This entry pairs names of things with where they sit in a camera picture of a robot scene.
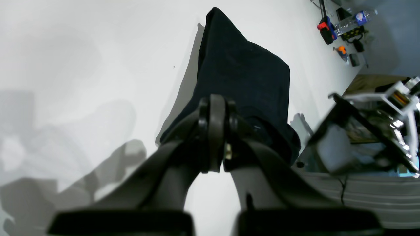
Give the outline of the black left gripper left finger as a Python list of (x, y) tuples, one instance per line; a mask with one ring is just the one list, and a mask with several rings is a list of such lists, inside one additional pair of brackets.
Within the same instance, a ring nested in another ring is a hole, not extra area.
[(191, 236), (184, 212), (199, 173), (219, 171), (219, 96), (198, 107), (167, 133), (158, 150), (98, 202), (57, 214), (51, 236)]

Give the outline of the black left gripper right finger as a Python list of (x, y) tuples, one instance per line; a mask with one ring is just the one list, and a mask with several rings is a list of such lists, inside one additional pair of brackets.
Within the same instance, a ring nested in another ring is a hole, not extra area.
[(225, 172), (240, 199), (233, 236), (381, 236), (375, 214), (324, 196), (262, 143), (225, 100)]

